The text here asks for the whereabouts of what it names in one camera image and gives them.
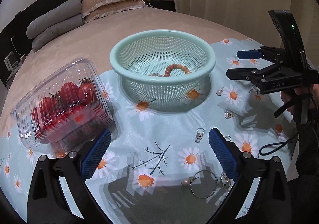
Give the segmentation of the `operator hand on handle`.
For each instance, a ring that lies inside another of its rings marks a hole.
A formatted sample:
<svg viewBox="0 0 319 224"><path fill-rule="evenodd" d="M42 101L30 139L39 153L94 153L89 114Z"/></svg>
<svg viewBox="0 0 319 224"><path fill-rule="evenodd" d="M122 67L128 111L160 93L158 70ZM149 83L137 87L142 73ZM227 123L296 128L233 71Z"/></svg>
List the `operator hand on handle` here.
<svg viewBox="0 0 319 224"><path fill-rule="evenodd" d="M312 121L316 112L316 101L309 87L299 87L294 90L281 92L281 98L286 108L297 124L306 124Z"/></svg>

